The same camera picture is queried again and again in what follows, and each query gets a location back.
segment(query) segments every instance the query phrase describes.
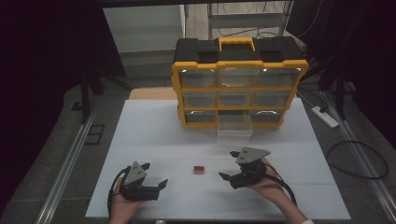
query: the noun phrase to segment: black curtain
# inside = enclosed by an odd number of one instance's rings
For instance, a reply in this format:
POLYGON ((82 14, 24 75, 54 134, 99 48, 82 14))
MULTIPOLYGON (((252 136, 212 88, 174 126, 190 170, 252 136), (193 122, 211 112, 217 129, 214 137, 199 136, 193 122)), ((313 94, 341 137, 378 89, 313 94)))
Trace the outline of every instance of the black curtain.
POLYGON ((0 1, 0 211, 44 146, 65 92, 98 70, 125 76, 100 7, 0 1))

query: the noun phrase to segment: white power strip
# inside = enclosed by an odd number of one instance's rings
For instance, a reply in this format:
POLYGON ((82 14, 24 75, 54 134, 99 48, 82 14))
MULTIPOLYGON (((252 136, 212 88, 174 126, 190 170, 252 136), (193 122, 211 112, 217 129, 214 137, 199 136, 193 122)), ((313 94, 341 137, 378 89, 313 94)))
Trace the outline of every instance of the white power strip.
POLYGON ((325 122, 327 124, 327 126, 329 126, 331 129, 337 127, 339 125, 339 123, 337 121, 335 121, 335 119, 333 119, 332 117, 330 117, 330 115, 328 115, 326 112, 321 113, 320 112, 320 107, 319 106, 315 106, 314 108, 311 109, 312 112, 314 112, 314 114, 316 114, 321 120, 323 120, 323 122, 325 122))

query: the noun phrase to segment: transparent drawer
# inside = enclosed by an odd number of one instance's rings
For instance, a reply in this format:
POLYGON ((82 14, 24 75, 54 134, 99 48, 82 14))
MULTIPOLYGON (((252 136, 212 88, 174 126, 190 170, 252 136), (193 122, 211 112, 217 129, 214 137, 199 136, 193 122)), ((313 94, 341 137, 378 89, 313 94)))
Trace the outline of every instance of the transparent drawer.
POLYGON ((278 122, 282 115, 281 110, 252 110, 250 116, 252 122, 278 122))
POLYGON ((215 106, 215 92, 182 92, 184 106, 215 106))
POLYGON ((185 111, 186 122, 214 122, 216 113, 215 111, 185 111))
POLYGON ((266 87, 291 87, 300 71, 300 68, 264 68, 260 71, 258 85, 266 87))
POLYGON ((253 87, 259 74, 256 68, 225 68, 219 70, 221 87, 253 87))
POLYGON ((248 106, 253 92, 251 91, 220 91, 219 104, 226 106, 248 106))
POLYGON ((218 77, 213 69, 180 70, 181 87, 216 87, 218 77))
POLYGON ((218 143, 221 146, 243 147, 253 133, 248 111, 218 112, 218 143))
POLYGON ((255 91, 253 102, 258 106, 284 106, 289 95, 289 91, 255 91))

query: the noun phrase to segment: small parts organizer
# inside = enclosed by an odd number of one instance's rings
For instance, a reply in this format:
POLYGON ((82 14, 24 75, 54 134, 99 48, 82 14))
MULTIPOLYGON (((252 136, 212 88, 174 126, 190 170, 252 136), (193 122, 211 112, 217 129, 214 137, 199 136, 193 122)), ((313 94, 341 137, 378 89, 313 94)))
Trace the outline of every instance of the small parts organizer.
POLYGON ((290 36, 179 39, 172 66, 178 118, 224 132, 278 127, 307 68, 290 36))

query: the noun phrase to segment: yellow handle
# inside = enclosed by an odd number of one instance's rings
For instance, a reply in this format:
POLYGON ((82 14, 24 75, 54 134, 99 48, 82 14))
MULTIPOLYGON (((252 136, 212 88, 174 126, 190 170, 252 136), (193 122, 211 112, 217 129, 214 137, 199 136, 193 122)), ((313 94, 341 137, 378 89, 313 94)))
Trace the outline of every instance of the yellow handle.
POLYGON ((249 44, 253 51, 254 49, 253 39, 251 37, 223 37, 219 39, 220 51, 222 45, 237 45, 237 44, 249 44))

